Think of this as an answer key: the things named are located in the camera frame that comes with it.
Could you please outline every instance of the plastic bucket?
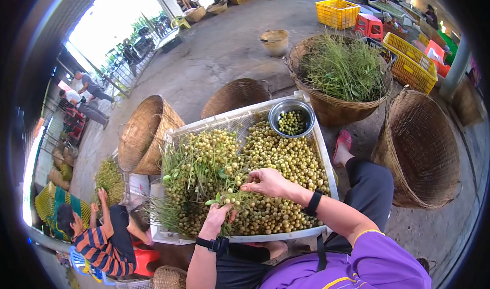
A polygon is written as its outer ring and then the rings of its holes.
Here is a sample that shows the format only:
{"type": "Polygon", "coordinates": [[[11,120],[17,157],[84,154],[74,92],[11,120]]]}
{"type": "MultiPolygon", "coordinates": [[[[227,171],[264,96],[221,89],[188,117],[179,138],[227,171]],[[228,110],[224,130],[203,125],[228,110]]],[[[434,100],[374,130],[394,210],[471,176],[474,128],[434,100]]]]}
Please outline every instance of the plastic bucket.
{"type": "Polygon", "coordinates": [[[285,55],[288,48],[289,33],[283,29],[267,30],[259,36],[259,40],[264,46],[267,55],[271,57],[280,57],[285,55]]]}

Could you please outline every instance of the purple shirt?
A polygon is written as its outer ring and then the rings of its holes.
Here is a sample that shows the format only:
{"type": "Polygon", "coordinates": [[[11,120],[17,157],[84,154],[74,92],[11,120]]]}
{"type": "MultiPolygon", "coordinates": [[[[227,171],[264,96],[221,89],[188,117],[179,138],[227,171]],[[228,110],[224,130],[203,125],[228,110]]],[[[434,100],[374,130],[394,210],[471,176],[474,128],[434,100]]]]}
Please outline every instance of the purple shirt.
{"type": "Polygon", "coordinates": [[[377,231],[360,234],[351,256],[327,253],[327,267],[316,272],[318,254],[291,258],[264,278],[260,289],[429,289],[422,265],[391,238],[377,231]]]}

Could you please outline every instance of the mesh tray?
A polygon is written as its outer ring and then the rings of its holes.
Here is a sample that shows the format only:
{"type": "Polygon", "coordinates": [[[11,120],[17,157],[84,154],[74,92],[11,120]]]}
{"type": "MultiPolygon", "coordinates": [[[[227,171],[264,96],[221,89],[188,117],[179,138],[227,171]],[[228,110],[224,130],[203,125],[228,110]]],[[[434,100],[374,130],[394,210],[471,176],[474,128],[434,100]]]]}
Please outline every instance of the mesh tray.
{"type": "MultiPolygon", "coordinates": [[[[177,140],[179,136],[186,135],[188,133],[199,133],[208,128],[228,128],[228,130],[237,131],[238,140],[245,140],[248,136],[248,127],[251,127],[255,123],[261,121],[269,112],[269,110],[280,101],[289,98],[297,98],[309,104],[310,97],[304,91],[295,91],[293,96],[286,96],[279,99],[266,101],[251,106],[235,109],[224,114],[219,114],[213,117],[206,118],[201,121],[197,121],[181,127],[175,131],[169,130],[166,133],[167,143],[173,143],[173,140],[177,140]]],[[[308,134],[308,139],[312,139],[316,144],[316,151],[318,152],[320,159],[322,160],[323,166],[325,168],[328,186],[330,188],[330,195],[332,198],[338,200],[339,195],[337,193],[337,184],[335,182],[334,171],[332,164],[330,163],[330,158],[328,156],[327,147],[325,141],[323,140],[322,131],[318,124],[318,120],[315,121],[313,131],[308,134]]],[[[152,188],[151,195],[156,197],[163,197],[165,195],[165,189],[162,185],[160,188],[152,188]]],[[[150,224],[151,235],[153,241],[160,243],[170,243],[170,244],[189,244],[195,243],[190,237],[180,235],[177,233],[169,232],[165,227],[150,224]]],[[[233,243],[244,243],[244,242],[266,242],[266,241],[279,241],[288,240],[300,237],[308,237],[319,235],[325,231],[330,231],[325,225],[317,226],[309,229],[294,231],[290,233],[278,233],[270,235],[254,235],[254,236],[231,236],[229,237],[230,242],[233,243]]]]}

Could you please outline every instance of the blue plastic chair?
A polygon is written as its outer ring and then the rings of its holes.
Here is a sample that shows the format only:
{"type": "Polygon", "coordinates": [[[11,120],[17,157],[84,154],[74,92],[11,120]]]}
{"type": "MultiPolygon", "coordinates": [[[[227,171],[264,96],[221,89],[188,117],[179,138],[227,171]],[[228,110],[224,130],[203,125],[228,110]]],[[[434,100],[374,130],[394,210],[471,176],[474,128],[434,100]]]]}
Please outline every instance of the blue plastic chair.
{"type": "MultiPolygon", "coordinates": [[[[85,268],[85,258],[77,252],[77,249],[74,246],[70,246],[70,261],[73,268],[82,275],[90,275],[89,273],[84,273],[83,269],[85,268]]],[[[109,281],[104,271],[95,268],[91,265],[91,267],[95,270],[95,275],[98,279],[102,279],[104,284],[107,286],[115,286],[116,283],[109,281]]]]}
{"type": "Polygon", "coordinates": [[[89,275],[88,273],[84,273],[83,269],[85,268],[85,258],[77,252],[77,249],[74,246],[70,246],[70,261],[73,268],[82,275],[89,275]]]}

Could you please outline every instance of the pink slipper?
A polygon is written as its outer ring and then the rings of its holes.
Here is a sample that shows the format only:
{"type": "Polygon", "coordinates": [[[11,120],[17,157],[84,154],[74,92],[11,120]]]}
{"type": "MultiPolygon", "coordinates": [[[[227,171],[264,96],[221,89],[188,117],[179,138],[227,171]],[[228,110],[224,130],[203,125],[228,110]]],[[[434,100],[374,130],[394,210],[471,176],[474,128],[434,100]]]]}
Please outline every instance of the pink slipper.
{"type": "Polygon", "coordinates": [[[339,148],[339,143],[343,143],[347,146],[347,150],[350,150],[350,145],[352,144],[352,137],[346,130],[340,130],[339,136],[337,137],[337,143],[335,144],[335,153],[332,158],[332,163],[334,163],[335,156],[337,156],[337,150],[339,148]]]}
{"type": "Polygon", "coordinates": [[[148,231],[146,231],[146,236],[150,239],[147,243],[145,243],[146,245],[149,245],[149,246],[152,246],[155,244],[155,241],[153,241],[153,239],[151,238],[151,231],[150,229],[148,229],[148,231]]]}

